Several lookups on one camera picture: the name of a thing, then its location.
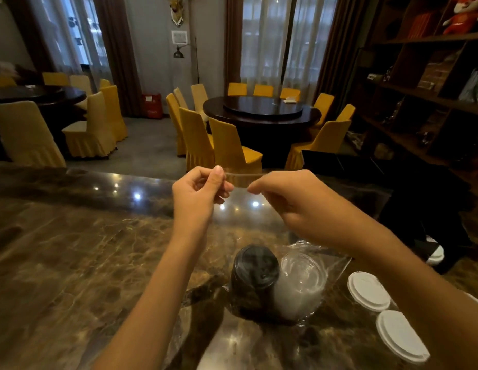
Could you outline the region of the brown curtain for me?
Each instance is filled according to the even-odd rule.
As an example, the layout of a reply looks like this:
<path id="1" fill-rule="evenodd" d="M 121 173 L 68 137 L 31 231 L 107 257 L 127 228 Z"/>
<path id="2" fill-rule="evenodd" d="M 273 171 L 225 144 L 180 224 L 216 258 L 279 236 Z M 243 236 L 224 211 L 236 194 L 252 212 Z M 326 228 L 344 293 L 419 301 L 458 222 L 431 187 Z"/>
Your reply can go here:
<path id="1" fill-rule="evenodd" d="M 225 0 L 224 95 L 231 82 L 241 81 L 243 1 Z"/>
<path id="2" fill-rule="evenodd" d="M 315 90 L 316 96 L 321 93 L 334 96 L 329 114 L 334 114 L 341 105 L 369 3 L 370 0 L 337 0 Z"/>
<path id="3" fill-rule="evenodd" d="M 26 50 L 30 55 L 34 68 L 40 72 L 55 72 L 52 60 L 38 18 L 34 14 L 30 0 L 6 0 L 6 4 L 20 31 Z"/>
<path id="4" fill-rule="evenodd" d="M 145 115 L 125 0 L 94 0 L 112 79 L 123 116 Z"/>

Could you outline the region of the brick pattern box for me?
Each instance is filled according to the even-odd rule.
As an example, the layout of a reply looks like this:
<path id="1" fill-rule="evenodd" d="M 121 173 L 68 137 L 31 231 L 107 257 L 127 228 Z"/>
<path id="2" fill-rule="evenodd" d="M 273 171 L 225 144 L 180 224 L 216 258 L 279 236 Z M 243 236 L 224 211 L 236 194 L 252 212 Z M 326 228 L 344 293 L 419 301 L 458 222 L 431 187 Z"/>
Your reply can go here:
<path id="1" fill-rule="evenodd" d="M 439 93 L 454 63 L 454 61 L 429 62 L 417 84 L 417 88 Z"/>

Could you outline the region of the dark round turntable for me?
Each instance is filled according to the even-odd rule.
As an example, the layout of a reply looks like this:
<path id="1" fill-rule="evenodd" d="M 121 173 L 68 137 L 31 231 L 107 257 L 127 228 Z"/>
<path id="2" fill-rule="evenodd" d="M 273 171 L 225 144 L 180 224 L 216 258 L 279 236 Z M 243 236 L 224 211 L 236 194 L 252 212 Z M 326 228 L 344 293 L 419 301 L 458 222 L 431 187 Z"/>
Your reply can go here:
<path id="1" fill-rule="evenodd" d="M 303 103 L 285 103 L 284 99 L 261 96 L 223 97 L 226 111 L 241 117 L 259 120 L 292 120 L 310 111 Z"/>

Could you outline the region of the red plush toy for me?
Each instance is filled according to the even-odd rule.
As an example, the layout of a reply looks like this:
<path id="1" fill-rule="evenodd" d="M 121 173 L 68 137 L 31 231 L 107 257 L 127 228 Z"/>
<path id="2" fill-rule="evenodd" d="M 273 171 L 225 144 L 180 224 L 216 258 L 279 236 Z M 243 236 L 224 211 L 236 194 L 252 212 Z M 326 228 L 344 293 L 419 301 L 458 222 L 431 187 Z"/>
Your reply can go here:
<path id="1" fill-rule="evenodd" d="M 467 34 L 478 22 L 478 0 L 454 0 L 454 15 L 443 22 L 443 35 Z"/>

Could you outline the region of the clear plastic bag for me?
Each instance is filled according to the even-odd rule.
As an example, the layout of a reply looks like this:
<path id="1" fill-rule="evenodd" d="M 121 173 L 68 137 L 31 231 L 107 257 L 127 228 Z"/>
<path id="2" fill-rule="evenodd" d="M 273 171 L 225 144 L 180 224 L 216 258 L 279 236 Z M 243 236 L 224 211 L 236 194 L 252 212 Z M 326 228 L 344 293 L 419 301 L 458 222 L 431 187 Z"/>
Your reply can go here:
<path id="1" fill-rule="evenodd" d="M 309 242 L 295 235 L 292 231 L 286 228 L 277 212 L 269 205 L 263 196 L 251 195 L 245 191 L 253 181 L 259 179 L 263 175 L 265 175 L 265 173 L 233 173 L 229 171 L 226 171 L 225 173 L 226 181 L 235 186 L 234 193 L 239 194 L 243 192 L 246 196 L 245 202 L 230 206 L 235 214 L 243 211 L 242 214 L 245 215 L 246 222 L 244 228 L 242 228 L 241 222 L 238 219 L 232 219 L 232 228 L 234 230 L 239 230 L 240 234 L 236 236 L 238 250 L 234 251 L 234 257 L 231 261 L 230 277 L 236 254 L 241 248 L 250 244 L 257 244 L 269 248 L 277 257 L 279 261 L 279 267 L 281 259 L 289 253 L 302 253 L 308 255 L 316 262 L 322 264 L 327 272 L 327 281 L 322 293 L 322 301 L 316 309 L 318 310 L 326 300 L 325 296 L 329 289 L 335 284 L 341 273 L 347 267 L 348 263 L 350 262 L 350 258 L 341 255 L 325 245 Z M 229 291 L 230 277 L 228 283 L 224 286 L 224 289 L 227 291 L 227 309 L 236 317 L 245 319 L 236 315 L 231 309 Z M 278 314 L 279 321 L 277 323 L 263 324 L 283 326 L 301 325 L 309 317 L 313 316 L 315 312 L 316 311 L 298 321 L 287 321 L 281 318 Z"/>

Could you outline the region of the red floor box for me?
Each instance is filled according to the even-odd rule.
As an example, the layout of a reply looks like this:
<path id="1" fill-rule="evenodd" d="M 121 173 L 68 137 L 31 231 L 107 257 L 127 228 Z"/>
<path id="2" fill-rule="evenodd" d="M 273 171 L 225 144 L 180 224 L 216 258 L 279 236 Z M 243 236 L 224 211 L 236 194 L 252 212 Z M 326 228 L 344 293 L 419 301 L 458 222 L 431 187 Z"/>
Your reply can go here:
<path id="1" fill-rule="evenodd" d="M 162 119 L 162 96 L 157 94 L 142 94 L 145 116 L 148 119 Z"/>

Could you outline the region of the clear cup with clear lid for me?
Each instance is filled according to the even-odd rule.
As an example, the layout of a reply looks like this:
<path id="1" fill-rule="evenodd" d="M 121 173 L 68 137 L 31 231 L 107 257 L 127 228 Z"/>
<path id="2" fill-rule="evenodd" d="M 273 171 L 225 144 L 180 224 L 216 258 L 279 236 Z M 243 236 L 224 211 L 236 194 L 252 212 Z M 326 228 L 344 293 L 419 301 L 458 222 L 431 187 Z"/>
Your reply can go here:
<path id="1" fill-rule="evenodd" d="M 298 321 L 311 315 L 322 301 L 327 281 L 324 266 L 302 253 L 289 253 L 280 262 L 273 289 L 273 304 L 279 316 Z"/>

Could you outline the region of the dark round dining table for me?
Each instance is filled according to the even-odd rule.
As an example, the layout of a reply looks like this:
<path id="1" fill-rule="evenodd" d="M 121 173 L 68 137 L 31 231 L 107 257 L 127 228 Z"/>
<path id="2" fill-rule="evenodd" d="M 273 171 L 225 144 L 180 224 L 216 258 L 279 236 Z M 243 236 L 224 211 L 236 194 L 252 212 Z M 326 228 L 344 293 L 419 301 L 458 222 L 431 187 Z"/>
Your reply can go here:
<path id="1" fill-rule="evenodd" d="M 224 109 L 223 97 L 226 96 L 206 100 L 203 104 L 204 113 L 209 118 L 234 125 L 241 144 L 263 155 L 262 166 L 265 169 L 283 169 L 291 145 L 310 141 L 310 127 L 316 125 L 322 117 L 322 111 L 307 104 L 305 105 L 310 107 L 310 111 L 292 120 L 241 117 Z"/>
<path id="2" fill-rule="evenodd" d="M 7 86 L 0 87 L 0 105 L 20 101 L 34 102 L 44 118 L 63 157 L 71 155 L 63 129 L 69 125 L 84 121 L 87 114 L 87 94 L 71 86 Z"/>

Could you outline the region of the person's left hand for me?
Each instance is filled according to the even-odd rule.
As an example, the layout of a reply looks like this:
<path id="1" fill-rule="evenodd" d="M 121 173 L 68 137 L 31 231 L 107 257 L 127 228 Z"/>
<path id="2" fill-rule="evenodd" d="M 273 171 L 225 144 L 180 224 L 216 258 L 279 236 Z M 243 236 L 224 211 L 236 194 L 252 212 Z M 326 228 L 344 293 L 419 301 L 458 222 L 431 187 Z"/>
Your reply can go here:
<path id="1" fill-rule="evenodd" d="M 195 241 L 201 239 L 207 231 L 214 205 L 221 205 L 225 202 L 225 199 L 199 199 L 198 189 L 201 184 L 197 167 L 187 172 L 172 186 L 174 203 L 173 237 L 175 238 Z M 230 197 L 233 189 L 232 183 L 226 181 L 226 199 Z"/>

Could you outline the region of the person's right hand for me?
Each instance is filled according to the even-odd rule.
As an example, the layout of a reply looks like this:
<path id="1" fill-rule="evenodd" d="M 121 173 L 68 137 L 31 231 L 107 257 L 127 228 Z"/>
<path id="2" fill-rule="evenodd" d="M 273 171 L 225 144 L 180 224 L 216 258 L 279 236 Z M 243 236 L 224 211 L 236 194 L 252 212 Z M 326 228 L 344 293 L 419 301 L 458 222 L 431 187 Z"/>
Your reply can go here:
<path id="1" fill-rule="evenodd" d="M 346 255 L 356 256 L 359 253 L 363 226 L 371 217 L 312 172 L 273 171 L 252 183 L 283 194 L 290 211 L 278 214 L 300 238 L 329 246 Z"/>

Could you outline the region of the orange books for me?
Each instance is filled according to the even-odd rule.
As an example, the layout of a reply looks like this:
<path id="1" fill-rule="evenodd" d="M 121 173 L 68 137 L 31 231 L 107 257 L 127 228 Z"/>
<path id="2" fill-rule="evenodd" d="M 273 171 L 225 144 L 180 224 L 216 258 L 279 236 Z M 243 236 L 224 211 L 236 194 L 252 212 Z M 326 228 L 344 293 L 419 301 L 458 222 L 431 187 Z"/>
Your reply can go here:
<path id="1" fill-rule="evenodd" d="M 426 12 L 417 15 L 413 20 L 407 38 L 416 39 L 430 36 L 433 32 L 435 16 L 435 12 Z"/>

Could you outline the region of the dark wooden shelf unit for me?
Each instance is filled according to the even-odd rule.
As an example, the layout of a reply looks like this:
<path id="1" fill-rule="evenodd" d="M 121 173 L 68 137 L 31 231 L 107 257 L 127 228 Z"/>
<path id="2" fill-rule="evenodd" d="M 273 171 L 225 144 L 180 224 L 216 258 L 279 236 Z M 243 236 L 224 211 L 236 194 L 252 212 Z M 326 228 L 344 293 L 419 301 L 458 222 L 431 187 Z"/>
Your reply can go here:
<path id="1" fill-rule="evenodd" d="M 478 186 L 478 22 L 443 35 L 454 0 L 379 0 L 350 100 L 371 135 Z M 414 18 L 435 12 L 428 37 L 408 39 Z M 429 62 L 454 61 L 439 93 L 417 88 Z"/>

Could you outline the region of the black cup with black lid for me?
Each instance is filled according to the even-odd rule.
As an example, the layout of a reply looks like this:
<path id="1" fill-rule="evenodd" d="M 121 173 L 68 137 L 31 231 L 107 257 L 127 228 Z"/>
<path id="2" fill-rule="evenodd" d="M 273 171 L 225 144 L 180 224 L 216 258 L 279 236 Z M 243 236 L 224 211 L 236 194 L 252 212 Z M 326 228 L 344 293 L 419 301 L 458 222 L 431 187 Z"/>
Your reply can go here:
<path id="1" fill-rule="evenodd" d="M 279 274 L 279 261 L 269 248 L 257 244 L 241 248 L 231 270 L 232 311 L 257 323 L 277 323 L 273 290 Z"/>

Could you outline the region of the white sheer curtain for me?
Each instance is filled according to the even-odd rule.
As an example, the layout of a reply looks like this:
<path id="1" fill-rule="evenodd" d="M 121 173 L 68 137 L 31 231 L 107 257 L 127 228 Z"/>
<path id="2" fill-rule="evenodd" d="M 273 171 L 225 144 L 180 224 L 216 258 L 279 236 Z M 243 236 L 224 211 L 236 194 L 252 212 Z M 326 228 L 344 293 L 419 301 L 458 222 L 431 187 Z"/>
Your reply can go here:
<path id="1" fill-rule="evenodd" d="M 243 0 L 240 82 L 300 90 L 311 104 L 338 0 Z"/>
<path id="2" fill-rule="evenodd" d="M 94 91 L 101 80 L 114 84 L 94 0 L 28 0 L 53 69 L 88 75 Z"/>

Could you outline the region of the person's left forearm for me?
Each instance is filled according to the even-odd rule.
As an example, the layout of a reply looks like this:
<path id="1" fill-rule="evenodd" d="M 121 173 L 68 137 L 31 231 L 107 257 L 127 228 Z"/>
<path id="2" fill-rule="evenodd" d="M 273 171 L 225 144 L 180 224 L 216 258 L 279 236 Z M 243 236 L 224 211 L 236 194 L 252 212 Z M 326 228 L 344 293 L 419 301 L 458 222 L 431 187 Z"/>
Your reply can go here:
<path id="1" fill-rule="evenodd" d="M 142 296 L 93 370 L 160 370 L 207 228 L 175 230 Z"/>

